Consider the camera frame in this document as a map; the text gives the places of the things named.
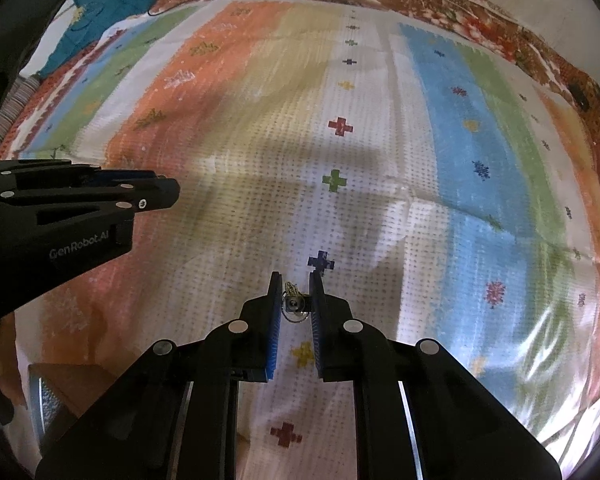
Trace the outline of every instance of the green cross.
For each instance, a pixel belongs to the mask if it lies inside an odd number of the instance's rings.
[[[340,178],[340,170],[331,170],[331,175],[325,175],[322,177],[323,184],[329,184],[329,191],[332,193],[338,192],[338,186],[346,186],[347,179]]]

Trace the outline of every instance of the bedsheet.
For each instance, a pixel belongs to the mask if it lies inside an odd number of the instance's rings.
[[[110,28],[0,148],[182,187],[17,312],[27,356],[121,373],[323,258],[355,317],[440,340],[568,474],[600,434],[595,84],[478,0],[186,1]],[[352,389],[310,341],[283,322],[274,381],[241,390],[244,478],[355,477]]]

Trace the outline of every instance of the person's hand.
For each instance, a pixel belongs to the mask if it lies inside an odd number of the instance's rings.
[[[26,405],[16,356],[16,317],[13,312],[0,320],[0,391],[14,406]]]

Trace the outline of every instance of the black cross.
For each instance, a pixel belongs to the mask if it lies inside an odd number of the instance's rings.
[[[319,270],[320,275],[324,276],[324,269],[333,270],[335,262],[333,260],[327,260],[327,251],[318,251],[318,257],[314,258],[313,256],[309,256],[309,261],[306,264],[315,267],[315,270]]]

